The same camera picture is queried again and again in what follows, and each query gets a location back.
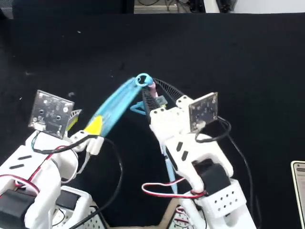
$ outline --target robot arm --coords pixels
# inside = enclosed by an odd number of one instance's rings
[[[137,78],[129,79],[102,104],[86,128],[71,137],[67,130],[80,111],[72,111],[74,103],[71,101],[38,91],[29,125],[36,131],[0,166],[0,229],[24,226],[50,229],[54,212],[62,205],[69,219],[59,226],[85,228],[76,224],[88,218],[91,196],[61,184],[74,179],[84,170],[90,157],[98,155],[104,137],[141,88],[148,85],[149,78],[141,85]],[[85,162],[77,172],[77,153],[83,151]],[[69,206],[71,209],[66,206],[70,198],[75,199],[74,206]]]
[[[200,143],[211,139],[199,131],[218,118],[217,93],[192,100],[165,82],[155,82],[175,106],[158,106],[156,99],[144,92],[150,128],[165,147],[175,173],[184,177],[194,192],[206,193],[195,201],[180,199],[190,223],[196,229],[255,229],[243,191],[231,178],[231,163],[216,141]]]

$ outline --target black table surface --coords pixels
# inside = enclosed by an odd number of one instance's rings
[[[0,162],[31,133],[27,123],[37,89],[83,109],[77,130],[120,84],[146,72],[192,98],[219,92],[219,113],[231,122],[252,170],[263,228],[301,228],[290,162],[305,160],[304,25],[305,14],[1,22]],[[125,173],[105,218],[112,226],[157,225],[169,200],[144,195],[141,184],[168,178],[145,118],[126,112],[108,137],[120,149]],[[242,159],[228,140],[219,144],[248,197]],[[105,146],[72,185],[102,205],[118,177],[115,156]]]

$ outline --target white plastic part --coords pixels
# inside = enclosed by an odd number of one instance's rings
[[[89,193],[72,187],[62,186],[61,189],[71,193],[75,193],[80,196],[77,200],[75,209],[74,211],[72,211],[73,213],[70,216],[69,220],[61,227],[62,229],[68,229],[73,225],[75,225],[76,223],[80,222],[83,218],[85,218],[89,214],[89,207],[92,204],[92,197]]]
[[[231,180],[231,185],[214,193],[209,197],[200,199],[206,216],[220,218],[246,204],[246,198],[237,180]]]
[[[196,200],[196,204],[203,208],[211,229],[256,229],[238,181],[230,181],[230,186],[209,197]]]
[[[55,202],[61,192],[61,178],[73,178],[78,166],[77,155],[72,150],[67,150],[58,154],[53,154],[48,160],[48,155],[33,152],[31,143],[37,132],[34,132],[26,141],[25,146],[20,146],[2,166],[0,175],[9,174],[28,180],[38,169],[36,175],[31,179],[38,189],[34,203],[28,208],[24,223],[26,228],[50,229],[52,226]],[[39,133],[34,147],[39,150],[55,149],[58,146],[69,145],[67,138],[58,139],[45,133]],[[7,189],[14,189],[13,177],[0,177],[0,193]],[[88,215],[92,198],[88,193],[77,189],[70,189],[81,197],[77,201],[77,207],[71,218],[71,225],[74,225]]]
[[[190,199],[179,199],[179,202],[185,213],[189,216],[189,222],[194,225],[194,228],[204,229],[207,222],[199,213],[193,201]]]
[[[34,123],[33,127],[34,127],[35,130],[38,130],[38,131],[45,131],[46,130],[46,125],[42,124],[42,123]]]
[[[26,146],[19,146],[19,148],[0,166],[0,175],[11,174],[29,179],[46,157],[47,155],[34,153]]]
[[[150,128],[161,145],[164,145],[164,142],[167,139],[174,137],[177,134],[186,134],[190,132],[188,105],[191,104],[193,100],[185,95],[184,97],[186,97],[186,99],[181,99],[180,103],[177,102],[178,107],[173,107],[169,110],[161,107],[150,112]]]
[[[210,137],[200,134],[198,138]],[[186,178],[197,193],[203,192],[204,187],[193,166],[193,162],[199,163],[206,159],[211,159],[215,164],[223,166],[228,177],[233,175],[233,167],[217,142],[197,143],[195,134],[184,134],[168,139],[165,145],[177,167],[176,173]]]
[[[101,136],[98,136],[96,139],[90,139],[90,142],[87,146],[87,152],[89,152],[91,155],[98,155],[103,145],[103,142],[104,138]]]
[[[203,0],[206,13],[219,13],[216,0]]]
[[[89,135],[87,132],[80,130],[78,132],[76,132],[75,134],[73,134],[70,137],[70,141],[71,144],[81,140],[82,138],[86,137],[87,135]],[[77,147],[73,148],[74,152],[82,152],[85,150],[85,148],[87,147],[88,143],[89,143],[90,139],[87,139],[86,141],[80,143]]]
[[[95,206],[94,203],[91,204],[88,215],[93,213],[96,210],[93,206]],[[72,211],[69,211],[69,210],[66,210],[63,208],[61,208],[61,210],[65,214],[65,219],[62,221],[62,217],[63,217],[62,213],[60,211],[56,212],[56,214],[53,217],[53,225],[55,225],[59,222],[61,222],[61,223],[52,227],[52,229],[62,229],[63,226],[66,224],[66,222],[68,222],[68,220],[71,218],[71,216],[73,214]],[[84,224],[84,228],[85,229],[106,229],[106,226],[105,226],[103,219],[100,218],[99,215],[95,215],[94,217],[92,217],[92,219],[88,220]]]
[[[35,202],[29,207],[24,217],[26,228],[46,229],[49,228],[49,211],[61,193],[61,177],[54,162],[47,160],[41,167],[39,176],[32,180],[40,192]]]
[[[32,152],[35,155],[35,158],[42,157],[43,159],[45,159],[47,155],[38,154],[32,151],[31,143],[33,138],[36,136],[36,134],[37,132],[34,132],[25,141],[26,148],[29,152]],[[68,146],[68,145],[70,145],[70,143],[68,140],[66,140],[66,138],[59,139],[51,135],[40,132],[36,138],[34,147],[35,149],[46,150],[46,149],[55,149],[59,146]],[[78,156],[72,150],[67,150],[59,154],[54,154],[51,158],[56,162],[56,165],[60,172],[60,176],[62,178],[70,179],[74,174],[75,168],[78,167]],[[29,161],[29,165],[30,165],[29,167],[31,167],[33,173],[36,170],[36,168],[41,164],[42,161],[38,161],[37,166],[36,164],[31,165],[30,162],[31,161]]]

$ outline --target pink object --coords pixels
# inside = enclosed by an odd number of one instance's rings
[[[157,93],[157,90],[156,90],[156,83],[153,82],[151,85],[148,85],[148,87],[150,88],[151,96],[154,97],[154,98],[158,97],[158,93]]]

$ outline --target yellow tag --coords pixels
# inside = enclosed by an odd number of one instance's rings
[[[67,128],[67,131],[69,131],[69,130],[72,128],[72,126],[74,126],[74,124],[77,123],[77,121],[78,121],[78,117],[75,118],[75,119],[71,122],[71,124],[70,124],[70,125],[68,126],[68,128]]]
[[[102,124],[102,116],[96,116],[94,120],[84,129],[84,131],[91,135],[100,135],[102,131]]]

